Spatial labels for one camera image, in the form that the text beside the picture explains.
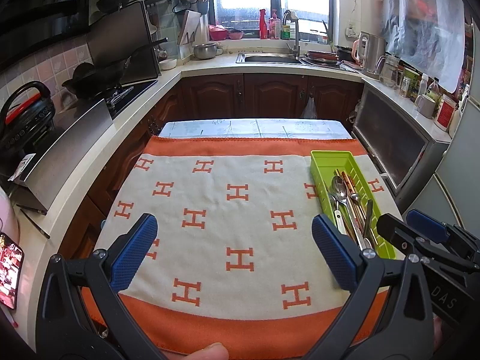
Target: orange and white tablecloth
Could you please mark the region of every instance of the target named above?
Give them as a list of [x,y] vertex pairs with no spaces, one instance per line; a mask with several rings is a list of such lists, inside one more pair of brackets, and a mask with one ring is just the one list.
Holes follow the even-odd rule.
[[[349,293],[311,237],[321,213],[311,150],[351,151],[381,211],[400,217],[354,139],[150,140],[96,248],[144,212],[156,217],[158,238],[120,296],[157,346],[191,353],[222,342],[233,359],[280,359],[302,356],[325,332]],[[384,299],[357,338],[369,334]]]

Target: plastic curtain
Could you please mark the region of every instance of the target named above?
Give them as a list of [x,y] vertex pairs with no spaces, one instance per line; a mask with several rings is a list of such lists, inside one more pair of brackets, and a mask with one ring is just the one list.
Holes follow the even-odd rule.
[[382,36],[387,52],[455,91],[465,49],[462,0],[383,0]]

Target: phone screen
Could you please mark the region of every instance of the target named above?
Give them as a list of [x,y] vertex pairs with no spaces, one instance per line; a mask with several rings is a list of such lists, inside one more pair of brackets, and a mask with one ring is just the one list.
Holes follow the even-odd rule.
[[23,250],[8,235],[0,233],[0,302],[15,309]]

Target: refrigerator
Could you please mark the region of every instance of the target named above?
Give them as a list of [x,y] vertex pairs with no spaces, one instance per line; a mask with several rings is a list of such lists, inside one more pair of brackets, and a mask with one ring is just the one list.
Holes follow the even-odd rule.
[[406,214],[417,209],[480,238],[480,31],[474,26],[469,99],[457,131],[433,176]]

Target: red and black appliance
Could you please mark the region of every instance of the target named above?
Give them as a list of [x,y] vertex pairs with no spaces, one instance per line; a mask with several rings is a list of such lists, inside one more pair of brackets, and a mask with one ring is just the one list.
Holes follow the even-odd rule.
[[[31,88],[39,93],[11,110],[14,100]],[[25,155],[37,152],[54,128],[54,115],[50,90],[40,81],[24,84],[8,98],[0,111],[0,174],[11,176]]]

